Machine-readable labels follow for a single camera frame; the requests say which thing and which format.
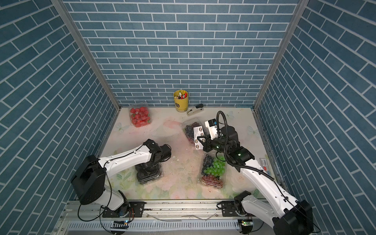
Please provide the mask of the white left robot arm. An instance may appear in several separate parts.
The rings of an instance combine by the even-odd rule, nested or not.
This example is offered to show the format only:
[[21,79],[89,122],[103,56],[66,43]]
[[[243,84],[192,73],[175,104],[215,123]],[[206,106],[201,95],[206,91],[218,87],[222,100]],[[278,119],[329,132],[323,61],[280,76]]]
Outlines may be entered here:
[[139,147],[120,154],[98,158],[85,157],[71,178],[71,184],[81,205],[96,203],[116,211],[126,206],[126,198],[115,192],[107,182],[113,175],[135,167],[138,181],[144,181],[153,174],[159,174],[160,163],[171,157],[171,147],[159,146],[148,139]]

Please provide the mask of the aluminium front rail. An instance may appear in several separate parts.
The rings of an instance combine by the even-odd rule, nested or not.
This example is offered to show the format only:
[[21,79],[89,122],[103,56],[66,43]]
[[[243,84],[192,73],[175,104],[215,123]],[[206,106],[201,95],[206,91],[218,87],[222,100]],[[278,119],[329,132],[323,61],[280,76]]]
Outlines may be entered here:
[[[145,208],[142,217],[134,219],[156,219],[156,220],[183,220],[199,219],[208,220],[215,218],[225,218],[220,210],[217,209],[217,203],[220,199],[196,199],[196,200],[144,200]],[[277,210],[264,200],[260,203],[262,207],[261,220],[272,222],[275,219],[282,218]],[[70,201],[63,211],[62,218],[66,220],[91,220],[96,216],[102,217],[104,208],[97,204],[80,205],[78,201]],[[123,219],[123,218],[104,218],[104,219]]]

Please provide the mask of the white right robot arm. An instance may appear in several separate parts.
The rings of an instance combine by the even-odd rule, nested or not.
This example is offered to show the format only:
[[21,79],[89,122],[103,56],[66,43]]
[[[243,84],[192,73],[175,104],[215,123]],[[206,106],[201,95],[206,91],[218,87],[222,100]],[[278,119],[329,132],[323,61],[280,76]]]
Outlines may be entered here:
[[252,214],[270,226],[276,235],[310,235],[314,232],[311,205],[299,201],[284,190],[267,174],[254,155],[242,147],[235,129],[228,125],[226,115],[218,111],[216,119],[222,118],[222,128],[217,128],[217,137],[199,136],[205,152],[216,150],[224,155],[226,163],[248,178],[262,193],[266,202],[260,201],[248,191],[234,198],[239,214]]

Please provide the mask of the clear box of blueberries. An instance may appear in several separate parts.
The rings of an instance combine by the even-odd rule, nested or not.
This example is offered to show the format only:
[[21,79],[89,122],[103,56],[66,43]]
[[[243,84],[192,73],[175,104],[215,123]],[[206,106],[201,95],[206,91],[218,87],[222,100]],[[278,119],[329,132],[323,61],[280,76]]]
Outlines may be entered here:
[[187,137],[189,143],[192,144],[192,145],[194,144],[194,130],[193,130],[193,128],[199,127],[199,126],[202,126],[204,134],[207,135],[208,131],[206,130],[206,127],[196,117],[191,118],[191,119],[181,123],[182,130],[183,130],[185,136]]

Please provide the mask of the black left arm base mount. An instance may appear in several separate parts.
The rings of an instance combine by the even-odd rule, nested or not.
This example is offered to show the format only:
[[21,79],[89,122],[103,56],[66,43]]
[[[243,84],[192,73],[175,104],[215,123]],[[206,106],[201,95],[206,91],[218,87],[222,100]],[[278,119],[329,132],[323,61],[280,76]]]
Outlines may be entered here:
[[123,205],[121,205],[115,211],[110,209],[105,209],[102,217],[103,218],[138,218],[142,217],[144,208],[145,208],[144,201],[127,201]]

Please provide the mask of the grey desk stapler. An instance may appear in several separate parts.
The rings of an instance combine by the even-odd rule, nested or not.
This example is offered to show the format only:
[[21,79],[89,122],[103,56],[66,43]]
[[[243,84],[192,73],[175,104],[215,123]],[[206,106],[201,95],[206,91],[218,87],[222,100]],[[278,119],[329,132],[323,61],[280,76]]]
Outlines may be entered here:
[[196,105],[195,107],[189,109],[187,111],[187,115],[188,116],[192,116],[192,115],[195,115],[199,112],[202,112],[204,110],[204,105],[203,104],[199,104],[199,105]]

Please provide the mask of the aluminium corner post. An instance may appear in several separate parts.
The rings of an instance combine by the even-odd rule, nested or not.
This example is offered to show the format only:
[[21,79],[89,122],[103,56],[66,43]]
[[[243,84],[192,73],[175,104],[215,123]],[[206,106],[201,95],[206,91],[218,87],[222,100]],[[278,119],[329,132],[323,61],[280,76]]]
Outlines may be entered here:
[[93,70],[94,74],[96,75],[98,81],[104,88],[107,96],[111,100],[113,106],[117,111],[120,111],[121,106],[117,101],[114,93],[112,92],[108,82],[106,81],[101,69],[99,68],[97,62],[95,61],[92,53],[90,52],[85,40],[83,39],[79,29],[77,28],[73,18],[71,17],[70,13],[68,12],[65,4],[61,0],[51,0],[53,6],[55,7],[56,11],[58,12],[59,16],[63,20],[64,24],[66,25],[68,31],[72,35],[73,39],[75,40],[76,44],[78,45],[79,49],[81,50],[82,54],[86,58],[90,68]]
[[307,4],[309,3],[309,0],[301,0],[298,2],[297,4],[297,7],[292,15],[292,18],[291,18],[291,21],[286,29],[286,32],[284,34],[284,37],[281,41],[281,44],[275,54],[275,57],[273,59],[273,62],[270,66],[270,69],[268,71],[268,74],[266,75],[265,77],[265,80],[264,80],[264,83],[263,85],[261,86],[260,88],[260,92],[255,100],[255,103],[254,103],[254,106],[253,106],[253,109],[254,110],[257,110],[260,105],[261,105],[261,102],[262,102],[262,99],[271,83],[271,81],[273,80],[273,76],[281,62],[281,59],[284,55],[284,52],[293,36],[293,33],[303,15],[303,12],[305,11],[306,7],[307,7]]

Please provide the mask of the clear box of mixed grapes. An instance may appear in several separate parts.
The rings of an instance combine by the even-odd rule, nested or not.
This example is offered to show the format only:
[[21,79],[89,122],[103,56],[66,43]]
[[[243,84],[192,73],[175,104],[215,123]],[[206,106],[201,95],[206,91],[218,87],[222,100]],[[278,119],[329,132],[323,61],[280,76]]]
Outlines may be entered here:
[[204,155],[198,181],[208,187],[221,189],[226,178],[227,162],[223,154],[209,152]]

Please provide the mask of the white fruit sticker sheet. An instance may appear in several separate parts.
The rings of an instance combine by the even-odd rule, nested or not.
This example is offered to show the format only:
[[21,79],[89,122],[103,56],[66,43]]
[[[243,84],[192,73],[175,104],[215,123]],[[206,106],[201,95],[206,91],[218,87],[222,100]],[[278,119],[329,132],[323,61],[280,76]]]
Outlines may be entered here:
[[200,142],[201,137],[205,136],[204,129],[202,126],[197,126],[193,128],[194,145],[197,150],[203,150],[203,144]]

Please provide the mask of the yellow pen cup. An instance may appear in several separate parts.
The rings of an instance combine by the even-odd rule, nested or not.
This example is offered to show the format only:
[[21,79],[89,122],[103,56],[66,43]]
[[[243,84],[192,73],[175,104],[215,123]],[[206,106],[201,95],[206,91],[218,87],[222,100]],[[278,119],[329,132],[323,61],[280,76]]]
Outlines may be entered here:
[[189,93],[185,90],[178,90],[173,96],[176,110],[180,113],[186,112],[189,107]]

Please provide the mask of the clear box of avocados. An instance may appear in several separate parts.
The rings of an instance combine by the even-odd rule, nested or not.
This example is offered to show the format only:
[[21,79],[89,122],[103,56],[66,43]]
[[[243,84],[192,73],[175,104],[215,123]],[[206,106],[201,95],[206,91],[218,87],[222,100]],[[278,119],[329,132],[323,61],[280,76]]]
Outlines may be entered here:
[[162,169],[159,163],[155,165],[138,164],[135,166],[136,179],[140,184],[146,184],[162,176]]

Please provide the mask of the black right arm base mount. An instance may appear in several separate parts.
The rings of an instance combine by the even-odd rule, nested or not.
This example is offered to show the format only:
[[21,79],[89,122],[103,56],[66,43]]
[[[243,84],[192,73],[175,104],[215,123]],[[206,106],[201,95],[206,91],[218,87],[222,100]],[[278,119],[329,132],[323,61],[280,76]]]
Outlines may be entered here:
[[260,203],[264,203],[264,201],[248,191],[243,191],[234,199],[220,201],[216,206],[223,217],[253,216],[261,219],[263,210]]

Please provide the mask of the white label strip on table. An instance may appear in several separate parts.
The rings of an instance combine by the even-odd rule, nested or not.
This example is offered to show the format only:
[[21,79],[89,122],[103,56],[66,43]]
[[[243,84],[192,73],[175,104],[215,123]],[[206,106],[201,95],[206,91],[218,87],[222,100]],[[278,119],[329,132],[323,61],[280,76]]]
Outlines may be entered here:
[[259,160],[262,169],[270,176],[273,176],[271,168],[269,166],[269,160],[266,158],[260,158]]

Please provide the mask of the clear box of strawberries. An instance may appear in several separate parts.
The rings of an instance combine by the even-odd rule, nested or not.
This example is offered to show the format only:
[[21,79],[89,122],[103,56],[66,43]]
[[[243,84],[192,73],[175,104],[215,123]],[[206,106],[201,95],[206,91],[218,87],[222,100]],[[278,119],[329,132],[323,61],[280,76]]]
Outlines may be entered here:
[[151,113],[146,102],[130,105],[129,114],[131,124],[137,128],[151,124]]

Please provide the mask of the aluminium corner post right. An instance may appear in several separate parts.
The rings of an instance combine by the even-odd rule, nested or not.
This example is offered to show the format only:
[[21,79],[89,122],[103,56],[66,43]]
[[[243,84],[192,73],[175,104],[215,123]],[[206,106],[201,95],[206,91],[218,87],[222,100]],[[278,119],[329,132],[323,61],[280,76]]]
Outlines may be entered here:
[[275,54],[275,57],[273,59],[273,62],[270,66],[270,69],[268,71],[268,74],[266,75],[265,77],[265,80],[264,80],[264,83],[263,85],[261,86],[260,88],[260,92],[255,100],[255,103],[254,103],[254,106],[253,106],[253,109],[254,110],[257,110],[260,105],[261,105],[261,102],[262,102],[262,99],[271,83],[271,81],[273,80],[273,76],[281,62],[281,59],[284,55],[284,52],[293,36],[293,33],[303,15],[303,12],[305,11],[306,7],[307,7],[307,4],[309,3],[309,0],[301,0],[298,2],[297,4],[297,7],[292,15],[292,18],[291,18],[291,21],[286,29],[286,32],[284,34],[284,37],[281,41],[281,44]]

